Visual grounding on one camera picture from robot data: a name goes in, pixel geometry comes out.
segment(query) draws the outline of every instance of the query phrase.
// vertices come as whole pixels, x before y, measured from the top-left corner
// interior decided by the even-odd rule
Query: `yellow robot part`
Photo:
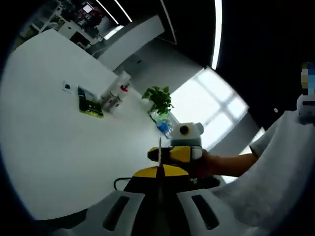
[[[170,151],[170,158],[176,161],[190,162],[191,148],[189,146],[175,146]]]
[[[176,166],[163,165],[165,177],[170,176],[186,176],[188,172]],[[150,167],[137,171],[133,176],[134,177],[146,177],[146,178],[155,178],[157,176],[158,167]]]
[[[148,152],[154,151],[154,150],[157,150],[157,149],[158,149],[157,147],[153,147],[153,148],[151,148]]]

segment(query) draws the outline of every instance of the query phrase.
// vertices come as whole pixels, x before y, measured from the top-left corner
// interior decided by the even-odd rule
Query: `robot eye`
[[[179,128],[179,132],[181,132],[182,135],[187,135],[189,133],[189,128],[186,125],[183,125]]]
[[[302,102],[302,105],[315,106],[315,101],[304,101]]]

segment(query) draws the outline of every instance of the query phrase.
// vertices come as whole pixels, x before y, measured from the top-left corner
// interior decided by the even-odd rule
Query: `green plant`
[[[173,108],[168,87],[160,88],[153,86],[152,88],[148,88],[142,95],[142,98],[153,101],[154,104],[150,111],[156,111],[159,115],[168,114],[171,108]]]

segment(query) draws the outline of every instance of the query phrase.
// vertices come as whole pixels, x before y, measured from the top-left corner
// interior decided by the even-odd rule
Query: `desk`
[[[147,151],[160,132],[130,90],[114,115],[79,112],[62,81],[101,95],[116,75],[54,30],[30,39],[8,60],[0,87],[0,143],[17,194],[38,220],[102,200],[118,177],[153,166]]]
[[[58,32],[68,39],[70,39],[76,32],[79,32],[90,42],[91,45],[94,45],[98,42],[98,38],[92,38],[91,36],[89,36],[85,31],[83,31],[80,26],[78,26],[73,21],[66,21],[64,25],[61,26],[61,28],[58,30]]]

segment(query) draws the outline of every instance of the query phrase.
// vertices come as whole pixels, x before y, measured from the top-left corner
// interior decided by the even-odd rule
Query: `gray plastic part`
[[[116,227],[109,231],[103,227],[103,222],[108,213],[113,208],[120,197],[128,197]],[[60,229],[55,231],[54,236],[129,236],[136,214],[144,198],[142,193],[129,193],[123,191],[114,191],[104,198],[101,202],[93,205],[87,211],[86,219],[79,225],[70,230]]]
[[[199,122],[196,124],[196,126],[198,127],[200,134],[203,134],[204,128],[203,128],[202,123]]]
[[[219,225],[208,230],[204,220],[192,200],[193,196],[200,195],[212,209],[219,221]],[[239,222],[232,209],[222,200],[217,198],[209,189],[199,189],[177,194],[188,220],[191,236],[238,236],[243,235],[248,228]]]
[[[171,140],[171,146],[199,146],[201,147],[201,138],[196,139],[178,139]]]

